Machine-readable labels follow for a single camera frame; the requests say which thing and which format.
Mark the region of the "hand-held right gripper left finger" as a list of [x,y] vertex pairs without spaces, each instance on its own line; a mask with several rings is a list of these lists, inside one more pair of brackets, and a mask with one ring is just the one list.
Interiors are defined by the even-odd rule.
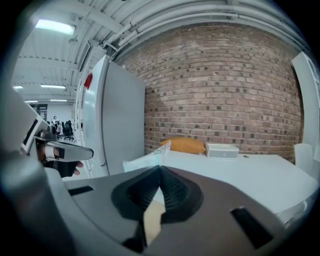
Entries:
[[144,213],[160,185],[158,166],[66,182],[81,212],[108,238],[142,253],[147,247]]

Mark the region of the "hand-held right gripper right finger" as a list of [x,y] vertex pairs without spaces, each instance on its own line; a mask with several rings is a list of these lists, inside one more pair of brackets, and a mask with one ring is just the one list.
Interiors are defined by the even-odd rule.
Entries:
[[267,208],[236,187],[189,171],[162,166],[168,195],[182,190],[162,216],[149,256],[269,256],[284,227]]

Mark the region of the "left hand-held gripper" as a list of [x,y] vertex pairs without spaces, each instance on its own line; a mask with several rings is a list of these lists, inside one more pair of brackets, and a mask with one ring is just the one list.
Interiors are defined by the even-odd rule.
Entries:
[[8,89],[8,157],[37,160],[82,161],[94,156],[90,148],[57,140],[56,127],[48,124],[13,89]]

